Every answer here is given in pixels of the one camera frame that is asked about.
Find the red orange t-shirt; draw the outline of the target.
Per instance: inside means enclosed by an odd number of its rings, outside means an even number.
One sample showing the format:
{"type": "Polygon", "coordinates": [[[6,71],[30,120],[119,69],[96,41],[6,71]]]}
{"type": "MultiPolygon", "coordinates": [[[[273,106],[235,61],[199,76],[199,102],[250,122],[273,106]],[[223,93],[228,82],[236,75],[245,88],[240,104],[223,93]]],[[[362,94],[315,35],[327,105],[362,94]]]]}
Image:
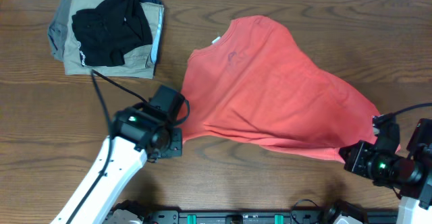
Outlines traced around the red orange t-shirt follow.
{"type": "Polygon", "coordinates": [[[374,143],[376,106],[317,67],[290,31],[265,16],[235,19],[188,59],[183,138],[215,136],[266,150],[341,161],[339,149],[374,143]]]}

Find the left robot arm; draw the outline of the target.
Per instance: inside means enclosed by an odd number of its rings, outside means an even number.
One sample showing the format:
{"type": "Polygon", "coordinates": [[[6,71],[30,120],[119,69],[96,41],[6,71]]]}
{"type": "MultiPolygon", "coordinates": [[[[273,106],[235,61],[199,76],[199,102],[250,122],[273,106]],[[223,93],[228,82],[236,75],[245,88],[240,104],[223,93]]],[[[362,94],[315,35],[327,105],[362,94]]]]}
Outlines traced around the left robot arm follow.
{"type": "Polygon", "coordinates": [[[92,167],[53,223],[104,223],[146,163],[182,155],[180,108],[138,104],[118,111],[92,167]]]}

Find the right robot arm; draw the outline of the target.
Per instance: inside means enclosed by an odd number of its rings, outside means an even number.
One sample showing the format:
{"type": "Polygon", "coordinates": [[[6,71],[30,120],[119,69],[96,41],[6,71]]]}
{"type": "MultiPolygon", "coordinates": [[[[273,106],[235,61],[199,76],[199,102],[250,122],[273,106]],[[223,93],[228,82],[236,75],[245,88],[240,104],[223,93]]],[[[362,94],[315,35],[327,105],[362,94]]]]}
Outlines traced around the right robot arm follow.
{"type": "Polygon", "coordinates": [[[364,140],[339,150],[344,169],[370,179],[375,186],[399,190],[397,223],[431,221],[431,120],[418,121],[406,149],[396,154],[400,127],[392,115],[373,118],[374,144],[364,140]]]}

